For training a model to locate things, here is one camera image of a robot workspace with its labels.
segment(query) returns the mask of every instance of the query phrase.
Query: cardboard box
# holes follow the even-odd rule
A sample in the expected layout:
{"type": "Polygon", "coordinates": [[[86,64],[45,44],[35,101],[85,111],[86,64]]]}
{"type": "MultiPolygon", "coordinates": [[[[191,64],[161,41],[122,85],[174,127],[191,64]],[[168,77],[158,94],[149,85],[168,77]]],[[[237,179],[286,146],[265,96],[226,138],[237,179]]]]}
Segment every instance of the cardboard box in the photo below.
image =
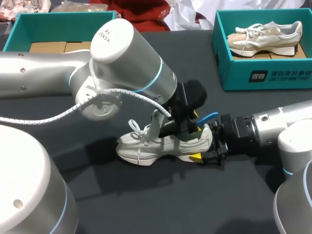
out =
{"type": "Polygon", "coordinates": [[[307,89],[312,88],[312,10],[262,9],[217,11],[213,32],[213,49],[224,90],[307,89]],[[294,57],[272,53],[252,59],[231,55],[226,36],[236,27],[255,23],[303,24],[298,52],[294,57]]]}
{"type": "Polygon", "coordinates": [[[97,30],[114,18],[110,11],[20,14],[3,51],[62,53],[89,49],[97,30]]]}

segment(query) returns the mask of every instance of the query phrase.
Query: cardboard insert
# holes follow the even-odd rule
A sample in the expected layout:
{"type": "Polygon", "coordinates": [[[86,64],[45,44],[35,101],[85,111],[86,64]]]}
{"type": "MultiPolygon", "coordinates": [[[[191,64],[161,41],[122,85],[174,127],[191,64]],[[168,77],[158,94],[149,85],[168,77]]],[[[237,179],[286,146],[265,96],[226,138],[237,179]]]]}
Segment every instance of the cardboard insert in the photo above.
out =
{"type": "Polygon", "coordinates": [[[276,55],[276,54],[267,52],[267,53],[262,53],[262,54],[256,54],[251,58],[241,58],[237,56],[232,56],[232,57],[234,60],[239,60],[239,59],[306,59],[307,58],[300,44],[298,44],[298,51],[294,56],[282,56],[282,55],[276,55]]]}
{"type": "Polygon", "coordinates": [[[67,53],[75,50],[90,50],[91,42],[33,42],[31,44],[30,53],[48,53],[59,54],[67,53]]]}

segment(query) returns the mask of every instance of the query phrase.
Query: white cable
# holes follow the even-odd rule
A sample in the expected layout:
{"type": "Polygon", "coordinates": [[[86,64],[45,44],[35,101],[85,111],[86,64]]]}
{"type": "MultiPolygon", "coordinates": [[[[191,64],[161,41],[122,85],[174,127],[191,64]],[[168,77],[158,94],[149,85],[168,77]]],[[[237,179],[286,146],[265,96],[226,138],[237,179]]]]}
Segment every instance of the white cable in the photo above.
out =
{"type": "Polygon", "coordinates": [[[76,104],[75,106],[73,106],[72,108],[68,109],[67,111],[51,117],[51,118],[46,118],[46,119],[42,119],[42,120],[23,120],[23,119],[12,119],[12,118],[5,118],[5,117],[0,117],[0,122],[6,122],[6,123],[14,123],[14,124],[23,124],[23,125],[39,125],[39,124],[46,124],[46,123],[51,123],[53,121],[56,121],[60,118],[63,118],[69,114],[71,114],[72,112],[78,110],[81,107],[86,106],[91,100],[101,96],[102,94],[110,94],[110,93],[119,93],[119,94],[126,94],[126,95],[130,95],[133,96],[135,98],[138,98],[144,102],[149,103],[150,105],[154,106],[156,109],[158,109],[165,117],[170,118],[171,114],[166,111],[165,108],[163,108],[161,105],[159,105],[157,102],[151,100],[148,97],[145,97],[141,94],[137,94],[134,93],[132,91],[129,90],[125,90],[125,89],[105,89],[105,90],[101,90],[101,92],[99,94],[94,94],[92,96],[89,96],[86,100],[76,104]]]}

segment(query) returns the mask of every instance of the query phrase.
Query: white sneaker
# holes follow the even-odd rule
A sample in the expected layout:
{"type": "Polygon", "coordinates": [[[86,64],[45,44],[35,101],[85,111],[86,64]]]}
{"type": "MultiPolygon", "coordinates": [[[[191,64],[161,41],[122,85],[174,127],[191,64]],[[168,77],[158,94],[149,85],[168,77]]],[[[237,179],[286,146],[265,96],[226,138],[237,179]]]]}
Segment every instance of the white sneaker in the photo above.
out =
{"type": "Polygon", "coordinates": [[[236,33],[227,37],[230,50],[235,55],[250,58],[260,51],[269,51],[294,56],[302,36],[302,23],[279,25],[272,21],[235,30],[236,33]]]}
{"type": "Polygon", "coordinates": [[[186,141],[174,135],[147,140],[148,126],[141,131],[134,120],[130,120],[129,125],[134,132],[123,135],[118,140],[116,152],[122,159],[142,166],[150,166],[164,155],[173,155],[183,161],[193,162],[190,155],[207,151],[213,140],[207,124],[202,132],[183,134],[180,138],[185,138],[186,141]]]}

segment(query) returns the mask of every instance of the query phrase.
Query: black tablecloth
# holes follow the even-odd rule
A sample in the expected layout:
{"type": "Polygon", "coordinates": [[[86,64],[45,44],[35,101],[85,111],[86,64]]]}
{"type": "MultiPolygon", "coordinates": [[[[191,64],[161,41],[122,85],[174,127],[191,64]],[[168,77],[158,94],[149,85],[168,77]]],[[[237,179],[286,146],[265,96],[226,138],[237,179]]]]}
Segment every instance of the black tablecloth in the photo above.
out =
{"type": "MultiPolygon", "coordinates": [[[[178,80],[198,79],[208,99],[198,109],[249,115],[312,98],[312,91],[224,92],[211,31],[144,33],[178,80]]],[[[1,116],[41,119],[74,104],[72,97],[0,100],[1,116]]],[[[164,158],[150,167],[117,160],[116,139],[130,118],[143,128],[152,108],[129,97],[105,122],[79,113],[43,126],[15,126],[37,138],[55,161],[78,206],[78,234],[277,234],[273,197],[283,182],[278,154],[228,157],[222,167],[164,158]]]]}

